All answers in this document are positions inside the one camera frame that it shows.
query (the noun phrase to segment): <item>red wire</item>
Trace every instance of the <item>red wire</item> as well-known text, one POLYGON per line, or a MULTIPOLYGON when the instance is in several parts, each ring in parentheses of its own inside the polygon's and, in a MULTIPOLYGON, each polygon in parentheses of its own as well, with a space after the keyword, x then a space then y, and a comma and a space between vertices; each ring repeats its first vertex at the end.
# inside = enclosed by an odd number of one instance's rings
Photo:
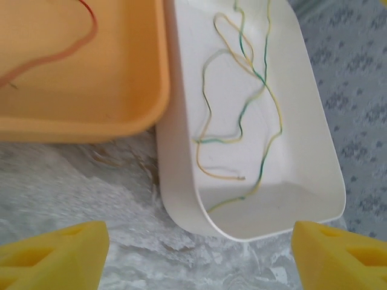
POLYGON ((83 46, 85 46, 86 44, 88 44, 90 41, 94 39, 94 37, 98 32, 98 23, 97 23, 96 16, 94 15, 94 12, 90 8, 90 6, 84 0, 78 0, 78 1, 83 6, 85 6, 85 8, 90 13, 91 20, 93 22, 93 26, 91 27, 90 32, 83 38, 75 41, 75 43, 73 43, 72 45, 70 45, 68 48, 66 48, 60 53, 29 60, 28 62, 23 63, 22 65, 19 65, 18 67, 5 73, 3 76, 0 77, 0 89, 3 86, 8 85, 12 80, 19 77, 21 74, 25 73, 26 71, 32 68, 35 68, 40 65, 46 65, 51 62, 57 62, 58 60, 62 60, 62 59, 65 59, 66 57, 71 56, 72 54, 76 53, 79 49, 81 49, 83 46))

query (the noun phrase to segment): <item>yellow plastic block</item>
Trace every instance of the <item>yellow plastic block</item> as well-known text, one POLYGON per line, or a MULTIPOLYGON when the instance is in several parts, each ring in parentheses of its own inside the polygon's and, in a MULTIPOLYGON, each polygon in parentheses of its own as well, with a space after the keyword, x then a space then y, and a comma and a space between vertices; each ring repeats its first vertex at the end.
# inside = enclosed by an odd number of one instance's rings
POLYGON ((104 222, 0 246, 0 290, 96 290, 108 250, 104 222))
POLYGON ((387 243, 314 222, 291 241, 305 290, 386 290, 387 243))

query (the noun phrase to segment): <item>orange plastic tray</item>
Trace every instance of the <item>orange plastic tray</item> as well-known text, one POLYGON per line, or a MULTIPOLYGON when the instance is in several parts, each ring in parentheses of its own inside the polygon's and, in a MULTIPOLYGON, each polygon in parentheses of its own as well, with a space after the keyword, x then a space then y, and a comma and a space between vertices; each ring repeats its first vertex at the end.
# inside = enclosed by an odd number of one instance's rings
POLYGON ((0 1, 1 141, 107 141, 161 117, 169 100, 163 1, 85 2, 98 23, 93 39, 8 81, 15 68, 87 38, 93 22, 80 1, 0 1))

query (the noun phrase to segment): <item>yellow plastic object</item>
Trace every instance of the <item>yellow plastic object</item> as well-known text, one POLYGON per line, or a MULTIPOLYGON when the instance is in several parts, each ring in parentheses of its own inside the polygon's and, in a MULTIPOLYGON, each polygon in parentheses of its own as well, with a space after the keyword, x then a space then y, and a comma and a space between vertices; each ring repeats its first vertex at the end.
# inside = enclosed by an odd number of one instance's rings
MULTIPOLYGON (((0 140, 91 143, 155 124, 169 100, 161 0, 85 0, 99 30, 72 56, 0 88, 0 140)), ((0 1, 0 76, 91 29, 76 0, 0 1)))
POLYGON ((313 222, 291 241, 305 290, 386 290, 387 243, 313 222))
POLYGON ((0 290, 97 290, 108 249, 104 222, 0 246, 0 290))

